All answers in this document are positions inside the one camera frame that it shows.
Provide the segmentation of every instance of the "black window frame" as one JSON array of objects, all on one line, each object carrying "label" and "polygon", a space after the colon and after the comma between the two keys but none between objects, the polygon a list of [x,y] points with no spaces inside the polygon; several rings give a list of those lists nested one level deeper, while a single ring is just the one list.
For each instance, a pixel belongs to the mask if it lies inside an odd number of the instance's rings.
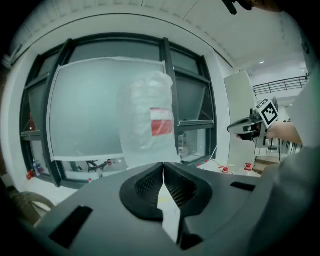
[{"label": "black window frame", "polygon": [[[57,47],[49,50],[48,52],[38,55],[31,71],[27,78],[27,83],[24,88],[24,93],[21,101],[21,109],[20,109],[20,141],[22,147],[22,153],[24,162],[27,170],[31,170],[33,168],[32,161],[32,150],[31,150],[31,141],[41,141],[44,160],[46,163],[46,167],[50,173],[41,174],[37,176],[38,179],[44,180],[46,182],[50,182],[55,184],[56,187],[64,186],[72,189],[79,189],[85,184],[88,183],[87,180],[76,180],[76,179],[68,179],[66,176],[66,172],[61,161],[51,161],[49,144],[48,144],[48,135],[47,135],[47,108],[50,97],[50,89],[52,86],[52,82],[56,73],[58,66],[63,66],[69,63],[69,59],[73,54],[75,48],[77,46],[92,44],[97,42],[110,42],[110,41],[125,41],[125,42],[137,42],[141,44],[151,44],[157,45],[159,47],[159,61],[165,62],[166,73],[172,78],[173,86],[172,86],[172,110],[173,116],[176,120],[174,123],[174,133],[175,133],[175,146],[176,151],[179,153],[179,132],[183,131],[194,131],[199,129],[206,129],[206,154],[204,157],[199,158],[193,162],[185,162],[188,165],[196,165],[199,162],[203,162],[209,159],[217,145],[217,114],[216,114],[216,105],[215,105],[215,96],[213,92],[213,87],[211,86],[211,78],[208,70],[208,66],[204,56],[199,56],[194,52],[186,49],[180,45],[169,42],[167,38],[156,38],[147,35],[134,34],[134,33],[104,33],[104,34],[95,34],[84,36],[78,39],[68,39],[65,43],[58,45]],[[177,51],[183,55],[188,56],[196,60],[199,74],[193,73],[189,70],[183,69],[178,66],[173,66],[171,50]],[[45,73],[43,75],[39,75],[41,67],[45,60],[52,55],[56,55],[57,57],[51,67],[49,73]],[[183,74],[184,76],[190,77],[192,79],[201,81],[202,83],[207,83],[209,87],[209,91],[212,99],[212,113],[213,120],[200,120],[200,121],[180,121],[179,120],[179,112],[178,112],[178,98],[177,98],[177,84],[176,84],[176,73]],[[46,81],[45,91],[43,95],[42,101],[42,128],[36,131],[23,131],[23,98],[26,97],[28,90],[37,86],[40,82]]]}]

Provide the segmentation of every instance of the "ceiling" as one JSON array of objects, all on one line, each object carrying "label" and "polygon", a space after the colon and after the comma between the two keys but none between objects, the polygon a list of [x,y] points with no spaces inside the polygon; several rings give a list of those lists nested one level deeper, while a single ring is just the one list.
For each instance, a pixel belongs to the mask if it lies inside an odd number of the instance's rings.
[{"label": "ceiling", "polygon": [[303,52],[291,53],[286,55],[277,55],[277,56],[266,56],[264,59],[261,59],[259,63],[253,65],[250,68],[252,73],[257,71],[269,69],[277,65],[290,65],[290,63],[295,62],[299,63],[300,68],[306,68],[306,61]]},{"label": "ceiling", "polygon": [[298,27],[287,14],[246,11],[238,3],[238,14],[231,15],[221,0],[45,0],[17,31],[9,54],[62,18],[76,12],[121,6],[139,8],[146,14],[156,11],[188,23],[214,41],[222,55],[239,70],[267,56],[301,52]]}]

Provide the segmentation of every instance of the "red label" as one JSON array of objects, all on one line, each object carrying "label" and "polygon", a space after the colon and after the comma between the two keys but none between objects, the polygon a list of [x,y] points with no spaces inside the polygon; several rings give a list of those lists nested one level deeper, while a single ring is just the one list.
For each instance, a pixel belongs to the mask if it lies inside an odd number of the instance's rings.
[{"label": "red label", "polygon": [[173,123],[171,120],[152,120],[152,136],[170,134],[173,132]]}]

